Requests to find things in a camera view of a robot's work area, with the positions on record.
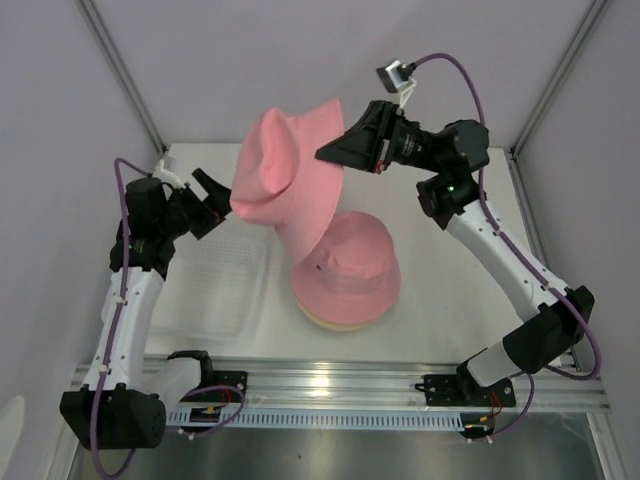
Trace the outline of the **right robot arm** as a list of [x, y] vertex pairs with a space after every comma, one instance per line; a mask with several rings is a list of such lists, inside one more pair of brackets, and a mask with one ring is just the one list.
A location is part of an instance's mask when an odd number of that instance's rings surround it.
[[408, 120], [399, 105], [376, 100], [316, 152], [319, 160], [373, 174], [392, 163], [431, 172], [416, 185], [422, 211], [475, 256], [510, 300], [521, 326], [456, 369], [457, 395], [469, 404], [481, 402], [499, 382], [535, 374], [593, 338], [590, 290], [569, 287], [526, 255], [493, 213], [481, 180], [488, 143], [488, 129], [476, 120], [457, 120], [432, 133]]

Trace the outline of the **pink bucket hat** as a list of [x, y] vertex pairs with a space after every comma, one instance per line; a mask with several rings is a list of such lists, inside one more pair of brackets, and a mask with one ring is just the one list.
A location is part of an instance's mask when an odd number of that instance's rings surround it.
[[389, 231], [365, 212], [335, 215], [314, 250], [293, 267], [291, 286], [303, 299], [399, 296], [401, 271]]
[[316, 247], [336, 211], [343, 168], [315, 155], [343, 133], [341, 103], [333, 98], [298, 115], [266, 111], [241, 145], [231, 187], [233, 213], [273, 228], [294, 264]]

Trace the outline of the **beige bucket hat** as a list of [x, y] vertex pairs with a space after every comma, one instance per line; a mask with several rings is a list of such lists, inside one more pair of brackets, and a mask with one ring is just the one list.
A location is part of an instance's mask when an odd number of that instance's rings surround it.
[[361, 295], [354, 297], [295, 296], [302, 313], [317, 325], [334, 331], [360, 330], [382, 318], [398, 301], [398, 295]]

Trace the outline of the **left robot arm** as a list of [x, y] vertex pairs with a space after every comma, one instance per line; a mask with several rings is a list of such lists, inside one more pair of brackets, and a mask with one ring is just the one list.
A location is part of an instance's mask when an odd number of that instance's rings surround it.
[[205, 400], [215, 391], [212, 361], [202, 350], [170, 354], [154, 383], [143, 380], [144, 347], [176, 240], [186, 234], [202, 239], [231, 211], [229, 188], [202, 169], [192, 176], [205, 198], [189, 183], [152, 174], [117, 183], [121, 221], [109, 256], [100, 341], [82, 386], [64, 392], [59, 405], [87, 450], [155, 448], [181, 400]]

